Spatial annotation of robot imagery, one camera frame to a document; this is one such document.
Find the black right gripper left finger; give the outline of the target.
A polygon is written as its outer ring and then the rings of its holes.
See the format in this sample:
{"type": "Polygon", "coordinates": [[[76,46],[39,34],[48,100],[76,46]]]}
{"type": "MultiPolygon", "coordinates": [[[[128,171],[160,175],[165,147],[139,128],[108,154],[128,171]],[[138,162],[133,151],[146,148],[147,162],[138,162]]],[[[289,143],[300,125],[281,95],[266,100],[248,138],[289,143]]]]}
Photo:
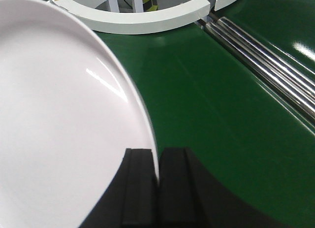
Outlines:
{"type": "Polygon", "coordinates": [[[150,149],[126,149],[109,187],[80,225],[82,228],[153,228],[157,178],[150,149]]]}

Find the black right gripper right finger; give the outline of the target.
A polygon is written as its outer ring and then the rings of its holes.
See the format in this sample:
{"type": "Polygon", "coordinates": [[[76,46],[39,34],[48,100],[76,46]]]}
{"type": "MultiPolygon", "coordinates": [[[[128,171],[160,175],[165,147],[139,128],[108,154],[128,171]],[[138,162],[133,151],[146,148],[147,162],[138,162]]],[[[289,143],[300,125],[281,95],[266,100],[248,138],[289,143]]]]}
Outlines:
{"type": "Polygon", "coordinates": [[[158,221],[162,228],[285,228],[249,205],[189,148],[165,148],[159,159],[158,221]]]}

